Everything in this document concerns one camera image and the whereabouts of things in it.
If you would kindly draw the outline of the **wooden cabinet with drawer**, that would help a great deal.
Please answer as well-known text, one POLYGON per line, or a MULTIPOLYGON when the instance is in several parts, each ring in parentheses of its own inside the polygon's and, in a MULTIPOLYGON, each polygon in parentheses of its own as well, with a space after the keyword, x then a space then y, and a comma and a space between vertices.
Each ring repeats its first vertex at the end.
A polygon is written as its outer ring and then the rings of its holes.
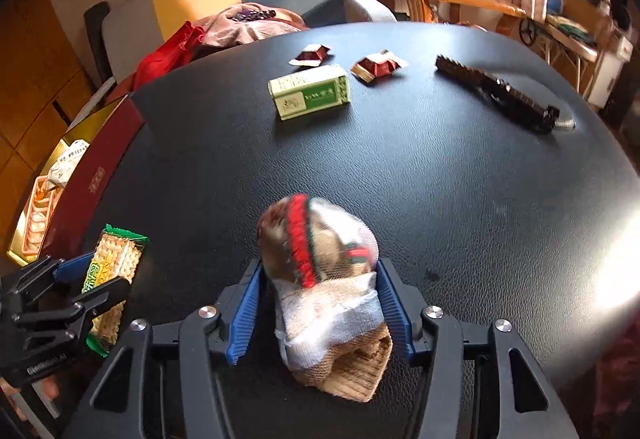
POLYGON ((623 67, 631 60, 634 46, 624 35, 614 34, 603 49, 594 68, 586 101, 597 108, 605 107, 623 67))

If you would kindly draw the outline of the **green white small box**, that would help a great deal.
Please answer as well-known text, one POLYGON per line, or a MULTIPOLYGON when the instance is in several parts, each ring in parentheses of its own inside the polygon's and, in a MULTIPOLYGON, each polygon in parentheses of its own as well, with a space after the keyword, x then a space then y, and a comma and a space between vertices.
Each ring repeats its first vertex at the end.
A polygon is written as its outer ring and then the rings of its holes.
POLYGON ((271 79, 268 90, 281 120, 350 102, 348 76, 339 65, 319 66, 271 79))

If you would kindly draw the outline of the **red gold storage box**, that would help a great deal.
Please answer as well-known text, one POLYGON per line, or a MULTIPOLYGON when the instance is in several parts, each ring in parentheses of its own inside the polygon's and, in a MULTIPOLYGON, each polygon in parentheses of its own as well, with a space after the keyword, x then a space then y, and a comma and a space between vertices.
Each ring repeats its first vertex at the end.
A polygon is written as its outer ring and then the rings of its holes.
POLYGON ((83 139, 89 143, 89 147, 63 188, 39 254, 32 259, 27 259, 22 254, 27 203, 32 194, 30 190, 17 219, 6 257, 17 266, 24 267, 44 255, 54 258, 72 258, 78 255, 84 233, 106 186, 142 126, 143 117, 134 102, 128 96, 122 96, 67 131, 38 176, 47 176, 53 163, 75 140, 83 139))

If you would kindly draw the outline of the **orange plastic rack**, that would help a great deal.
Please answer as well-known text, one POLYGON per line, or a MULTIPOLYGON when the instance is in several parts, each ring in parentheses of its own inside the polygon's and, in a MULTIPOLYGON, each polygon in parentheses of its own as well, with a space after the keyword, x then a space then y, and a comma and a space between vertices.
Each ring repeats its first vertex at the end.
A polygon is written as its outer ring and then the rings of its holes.
POLYGON ((36 178, 25 216, 22 254, 27 259, 38 256, 62 192, 62 186, 50 186, 47 176, 36 178))

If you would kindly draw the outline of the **brown toy brick train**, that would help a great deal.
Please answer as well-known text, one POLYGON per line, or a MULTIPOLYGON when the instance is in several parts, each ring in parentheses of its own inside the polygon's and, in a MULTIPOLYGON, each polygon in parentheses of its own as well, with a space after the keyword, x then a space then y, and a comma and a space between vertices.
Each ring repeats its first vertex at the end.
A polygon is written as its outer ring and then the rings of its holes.
POLYGON ((540 105, 512 84, 484 70, 462 65, 443 55, 436 58, 435 66, 439 73, 466 89, 480 92, 507 118, 536 133, 550 133, 560 118, 557 107, 540 105))

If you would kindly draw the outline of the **cracker pack green wrapper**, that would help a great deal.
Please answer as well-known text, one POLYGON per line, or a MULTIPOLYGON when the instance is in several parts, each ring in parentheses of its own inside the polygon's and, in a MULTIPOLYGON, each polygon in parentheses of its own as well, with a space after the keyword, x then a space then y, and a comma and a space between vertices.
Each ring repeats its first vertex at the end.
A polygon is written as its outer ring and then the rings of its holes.
POLYGON ((106 287, 111 296, 110 309, 96 309, 86 338, 87 346, 102 358, 116 344, 122 311, 147 243, 145 235, 105 225, 94 248, 81 292, 106 287))

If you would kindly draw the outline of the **red chocolate candy packet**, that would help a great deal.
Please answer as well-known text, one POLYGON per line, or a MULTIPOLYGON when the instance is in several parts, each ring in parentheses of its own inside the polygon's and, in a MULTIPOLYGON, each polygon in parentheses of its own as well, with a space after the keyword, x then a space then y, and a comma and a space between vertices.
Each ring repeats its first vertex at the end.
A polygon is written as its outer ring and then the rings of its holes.
POLYGON ((403 58, 399 58, 392 51, 382 50, 365 56, 356 62, 350 71, 365 84, 372 84, 380 78, 392 76, 397 69, 407 66, 408 62, 403 58))

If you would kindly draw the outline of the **red cloth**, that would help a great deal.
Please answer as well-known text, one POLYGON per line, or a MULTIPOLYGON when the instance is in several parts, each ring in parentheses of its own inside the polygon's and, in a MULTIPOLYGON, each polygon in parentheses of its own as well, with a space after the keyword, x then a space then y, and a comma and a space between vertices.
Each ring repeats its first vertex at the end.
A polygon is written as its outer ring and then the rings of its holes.
POLYGON ((107 95, 106 102, 135 92, 172 70, 191 63, 203 47, 204 36, 203 27, 185 22, 158 49, 143 58, 136 71, 107 95))

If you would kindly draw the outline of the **white orange snack bag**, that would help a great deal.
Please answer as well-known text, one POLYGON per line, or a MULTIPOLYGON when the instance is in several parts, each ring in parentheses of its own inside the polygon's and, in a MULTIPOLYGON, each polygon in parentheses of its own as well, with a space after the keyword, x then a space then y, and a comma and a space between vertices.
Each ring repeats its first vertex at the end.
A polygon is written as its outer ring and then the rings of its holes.
POLYGON ((74 173, 89 143, 83 139, 75 140, 53 163, 47 174, 47 189, 65 188, 74 173))

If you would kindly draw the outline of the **purple beads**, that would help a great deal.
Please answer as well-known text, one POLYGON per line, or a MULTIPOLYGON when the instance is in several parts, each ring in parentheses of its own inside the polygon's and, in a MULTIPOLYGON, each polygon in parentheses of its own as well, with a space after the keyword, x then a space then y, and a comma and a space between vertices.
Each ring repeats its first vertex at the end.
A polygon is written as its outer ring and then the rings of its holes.
POLYGON ((260 9, 242 9, 236 12, 232 17, 232 21, 239 23, 271 21, 277 16, 275 10, 260 9))

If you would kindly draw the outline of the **pink cloth on chair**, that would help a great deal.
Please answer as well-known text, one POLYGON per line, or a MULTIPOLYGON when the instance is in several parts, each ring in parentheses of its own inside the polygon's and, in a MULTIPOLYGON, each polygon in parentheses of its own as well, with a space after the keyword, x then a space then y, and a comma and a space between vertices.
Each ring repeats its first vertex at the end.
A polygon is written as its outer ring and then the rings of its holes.
POLYGON ((256 2, 243 2, 228 6, 220 12, 200 18, 194 25, 204 28, 203 47, 209 49, 227 49, 255 41, 268 39, 294 32, 303 32, 307 25, 303 17, 287 9, 264 6, 256 2), (231 17, 242 9, 275 10, 277 16, 271 21, 239 23, 231 17))

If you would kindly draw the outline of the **folding chair with clothes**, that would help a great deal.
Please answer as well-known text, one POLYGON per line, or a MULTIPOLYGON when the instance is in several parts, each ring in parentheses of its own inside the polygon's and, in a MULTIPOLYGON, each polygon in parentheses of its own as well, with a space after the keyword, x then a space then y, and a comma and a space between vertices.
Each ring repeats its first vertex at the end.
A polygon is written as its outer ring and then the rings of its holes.
POLYGON ((570 66, 573 74, 566 80, 581 92, 587 65, 597 62, 597 43, 582 24, 562 14, 563 8, 564 0, 547 0, 544 21, 523 18, 518 23, 518 36, 521 43, 540 55, 549 66, 555 67, 563 60, 560 69, 565 73, 570 66))

